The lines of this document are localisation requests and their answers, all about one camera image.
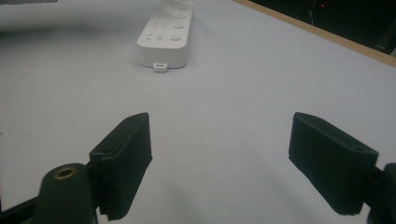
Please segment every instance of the dark background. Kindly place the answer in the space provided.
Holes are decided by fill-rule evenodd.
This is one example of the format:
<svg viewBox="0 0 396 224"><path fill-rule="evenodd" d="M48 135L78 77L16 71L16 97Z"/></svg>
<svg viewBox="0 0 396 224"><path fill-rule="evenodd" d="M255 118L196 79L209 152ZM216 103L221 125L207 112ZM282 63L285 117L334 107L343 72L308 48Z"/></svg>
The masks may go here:
<svg viewBox="0 0 396 224"><path fill-rule="evenodd" d="M387 54L396 47L396 0L251 1Z"/></svg>

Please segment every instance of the white plastic casing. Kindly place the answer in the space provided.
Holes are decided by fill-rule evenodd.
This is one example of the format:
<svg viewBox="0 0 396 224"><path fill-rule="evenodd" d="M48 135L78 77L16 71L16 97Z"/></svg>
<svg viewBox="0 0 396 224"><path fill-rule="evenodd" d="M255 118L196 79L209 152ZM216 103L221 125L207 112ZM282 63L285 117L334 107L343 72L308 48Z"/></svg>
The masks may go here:
<svg viewBox="0 0 396 224"><path fill-rule="evenodd" d="M157 72L187 64L192 30L193 3L162 1L137 39L138 60Z"/></svg>

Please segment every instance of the black plastic part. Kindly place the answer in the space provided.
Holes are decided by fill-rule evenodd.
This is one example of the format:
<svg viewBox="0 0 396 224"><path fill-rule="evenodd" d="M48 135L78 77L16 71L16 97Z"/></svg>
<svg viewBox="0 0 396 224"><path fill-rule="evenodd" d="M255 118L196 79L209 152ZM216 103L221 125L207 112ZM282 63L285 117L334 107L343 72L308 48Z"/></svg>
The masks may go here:
<svg viewBox="0 0 396 224"><path fill-rule="evenodd" d="M385 167L382 186L390 219L392 223L396 223L396 163L390 163Z"/></svg>
<svg viewBox="0 0 396 224"><path fill-rule="evenodd" d="M97 223L85 165L66 164L44 176L33 224L54 223Z"/></svg>
<svg viewBox="0 0 396 224"><path fill-rule="evenodd" d="M335 212L361 211L378 152L324 119L296 113L289 155Z"/></svg>
<svg viewBox="0 0 396 224"><path fill-rule="evenodd" d="M87 164L95 200L109 220L123 218L129 211L143 175L152 160L149 114L122 121L90 153Z"/></svg>
<svg viewBox="0 0 396 224"><path fill-rule="evenodd" d="M33 217L35 212L35 204L37 202L37 197L28 200L24 203L20 203L15 207L9 208L0 214L1 224L15 224L22 223Z"/></svg>

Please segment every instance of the white table surface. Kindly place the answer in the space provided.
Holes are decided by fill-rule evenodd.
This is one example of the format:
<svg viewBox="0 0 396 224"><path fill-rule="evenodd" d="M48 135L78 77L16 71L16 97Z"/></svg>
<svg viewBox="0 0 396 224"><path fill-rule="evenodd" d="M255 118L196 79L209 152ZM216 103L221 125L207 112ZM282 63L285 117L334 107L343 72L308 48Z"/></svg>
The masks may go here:
<svg viewBox="0 0 396 224"><path fill-rule="evenodd" d="M0 6L4 209L149 112L154 159L114 223L365 223L367 206L337 215L289 161L292 116L326 119L379 151L382 169L396 161L396 68L233 1L200 0L188 65L154 73L135 41L158 3Z"/></svg>

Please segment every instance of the screw hole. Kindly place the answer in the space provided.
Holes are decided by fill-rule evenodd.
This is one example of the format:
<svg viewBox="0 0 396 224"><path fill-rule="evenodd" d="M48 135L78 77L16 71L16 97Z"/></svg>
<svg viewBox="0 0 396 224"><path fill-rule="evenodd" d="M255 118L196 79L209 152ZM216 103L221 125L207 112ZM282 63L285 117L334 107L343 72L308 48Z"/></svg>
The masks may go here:
<svg viewBox="0 0 396 224"><path fill-rule="evenodd" d="M364 148L361 148L361 147L355 147L355 150L357 150L357 151L364 151Z"/></svg>
<svg viewBox="0 0 396 224"><path fill-rule="evenodd" d="M102 149L102 152L103 152L103 153L109 153L109 152L111 152L111 151L113 151L113 149L111 149L111 148L109 148L109 147Z"/></svg>
<svg viewBox="0 0 396 224"><path fill-rule="evenodd" d="M70 167L65 167L58 172L55 173L54 178L55 179L66 179L69 178L70 176L75 175L77 172L77 169L73 166Z"/></svg>

